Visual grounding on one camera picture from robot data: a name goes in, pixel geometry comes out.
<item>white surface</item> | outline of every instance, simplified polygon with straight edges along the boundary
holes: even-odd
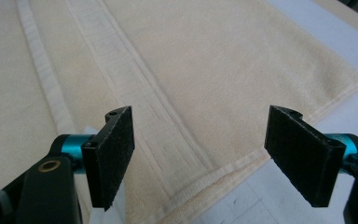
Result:
[[[269,1],[358,70],[356,30],[311,0]],[[322,133],[358,135],[358,93],[315,128]],[[312,208],[275,163],[269,161],[192,223],[344,223],[342,212],[352,181],[351,176],[339,175],[329,207]],[[124,202],[120,196],[113,209],[104,215],[101,210],[93,209],[90,223],[123,223]]]

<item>fabric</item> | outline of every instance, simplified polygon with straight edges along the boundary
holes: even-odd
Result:
[[[15,105],[5,113],[16,106],[26,111],[10,129],[27,123],[18,130],[37,141],[43,136],[29,125],[43,118],[47,136],[82,133],[103,127],[106,112],[132,105],[129,223],[188,222],[260,167],[269,158],[263,149],[269,105],[301,111],[314,123],[358,91],[356,71],[265,1],[0,4],[6,6],[0,26],[11,22],[0,28],[0,46],[21,55],[11,62],[22,69],[16,76],[27,77],[9,82],[0,76],[1,91],[13,89],[2,99]],[[2,59],[10,61],[4,53]],[[11,65],[0,64],[0,74]],[[32,117],[18,102],[43,116]],[[0,160],[12,153],[4,150],[11,146],[5,137],[0,134],[6,146]],[[18,149],[29,158],[7,159],[13,172],[46,154],[52,139],[44,141],[33,153]],[[76,186],[87,220],[84,176]]]

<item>towel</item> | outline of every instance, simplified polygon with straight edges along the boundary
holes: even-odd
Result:
[[[260,167],[269,159],[269,105],[301,111],[315,123],[358,91],[355,70],[266,1],[16,3],[2,1],[0,24],[11,24],[10,32],[0,29],[0,46],[21,57],[8,58],[0,48],[0,59],[22,70],[0,64],[0,94],[13,90],[2,99],[4,113],[16,112],[13,104],[23,113],[14,115],[25,118],[9,127],[36,141],[43,136],[29,125],[43,119],[48,141],[88,126],[98,130],[107,111],[132,105],[128,223],[189,222]],[[4,71],[28,78],[8,81]],[[25,91],[20,99],[17,91]],[[16,99],[44,112],[29,116]],[[5,135],[0,142],[10,146]],[[28,158],[8,158],[14,151],[1,147],[7,162],[0,173],[10,165],[13,173],[23,170],[49,144],[16,148]],[[77,177],[76,186],[87,220],[85,178]]]

